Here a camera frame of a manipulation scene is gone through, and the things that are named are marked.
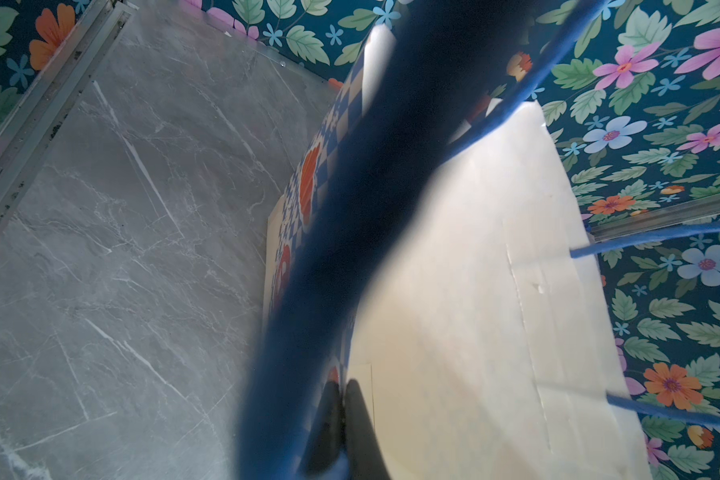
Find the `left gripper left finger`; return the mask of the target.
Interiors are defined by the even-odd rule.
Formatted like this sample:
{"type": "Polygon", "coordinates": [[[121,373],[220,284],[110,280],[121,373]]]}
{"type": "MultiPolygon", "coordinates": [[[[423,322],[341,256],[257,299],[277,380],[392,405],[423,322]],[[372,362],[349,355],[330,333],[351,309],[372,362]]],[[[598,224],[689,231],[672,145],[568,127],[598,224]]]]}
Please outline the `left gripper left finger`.
{"type": "Polygon", "coordinates": [[[300,472],[305,477],[318,477],[327,473],[338,462],[342,445],[342,392],[338,382],[329,380],[320,398],[300,472]]]}

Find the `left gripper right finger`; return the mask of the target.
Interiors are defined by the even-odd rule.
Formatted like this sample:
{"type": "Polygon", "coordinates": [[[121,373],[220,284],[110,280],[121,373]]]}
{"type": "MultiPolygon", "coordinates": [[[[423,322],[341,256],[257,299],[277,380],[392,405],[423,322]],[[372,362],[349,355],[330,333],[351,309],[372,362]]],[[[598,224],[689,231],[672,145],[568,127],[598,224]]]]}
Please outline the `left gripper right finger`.
{"type": "Polygon", "coordinates": [[[344,395],[345,447],[349,478],[354,480],[390,480],[359,382],[348,382],[344,395]]]}

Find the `blue checkered paper bag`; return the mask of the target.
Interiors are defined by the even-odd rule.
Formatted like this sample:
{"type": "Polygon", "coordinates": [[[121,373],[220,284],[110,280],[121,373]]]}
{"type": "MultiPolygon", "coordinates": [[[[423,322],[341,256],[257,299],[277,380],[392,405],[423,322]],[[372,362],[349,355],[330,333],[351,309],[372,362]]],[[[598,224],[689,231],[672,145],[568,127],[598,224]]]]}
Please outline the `blue checkered paper bag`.
{"type": "Polygon", "coordinates": [[[337,84],[289,181],[239,479],[720,479],[720,233],[580,258],[720,195],[720,1],[238,1],[337,84]],[[302,457],[325,384],[343,445],[302,457]]]}

